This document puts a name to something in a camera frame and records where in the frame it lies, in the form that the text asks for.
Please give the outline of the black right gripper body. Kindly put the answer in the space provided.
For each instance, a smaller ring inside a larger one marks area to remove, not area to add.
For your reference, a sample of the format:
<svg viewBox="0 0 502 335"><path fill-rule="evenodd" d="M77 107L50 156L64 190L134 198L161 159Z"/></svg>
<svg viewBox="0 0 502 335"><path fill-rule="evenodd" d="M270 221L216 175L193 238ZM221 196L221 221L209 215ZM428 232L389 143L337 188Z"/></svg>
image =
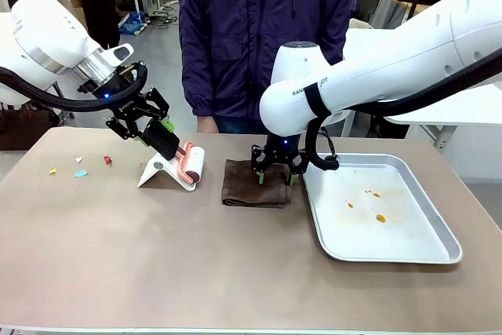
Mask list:
<svg viewBox="0 0 502 335"><path fill-rule="evenodd" d="M264 160L270 163L303 163L305 157L299 149L299 142L300 134L281 137L269 133L264 146Z"/></svg>

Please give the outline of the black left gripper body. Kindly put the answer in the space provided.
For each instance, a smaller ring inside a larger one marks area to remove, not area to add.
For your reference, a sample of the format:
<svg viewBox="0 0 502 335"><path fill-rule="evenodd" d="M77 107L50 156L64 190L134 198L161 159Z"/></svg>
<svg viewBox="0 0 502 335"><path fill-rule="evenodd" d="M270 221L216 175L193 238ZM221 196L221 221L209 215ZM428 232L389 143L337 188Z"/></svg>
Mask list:
<svg viewBox="0 0 502 335"><path fill-rule="evenodd" d="M78 87L80 93L92 94L91 104L79 106L77 112L112 110L128 103L140 94L147 80L147 65L137 61L128 67L120 67L100 86L89 79Z"/></svg>

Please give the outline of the person's right hand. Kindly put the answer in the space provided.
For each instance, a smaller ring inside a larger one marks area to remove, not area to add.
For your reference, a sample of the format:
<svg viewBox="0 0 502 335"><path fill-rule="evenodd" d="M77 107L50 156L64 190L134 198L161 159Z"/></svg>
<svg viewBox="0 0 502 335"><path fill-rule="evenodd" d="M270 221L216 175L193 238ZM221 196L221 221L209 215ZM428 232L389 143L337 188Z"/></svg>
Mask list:
<svg viewBox="0 0 502 335"><path fill-rule="evenodd" d="M197 117L198 133L219 133L218 126L212 116Z"/></svg>

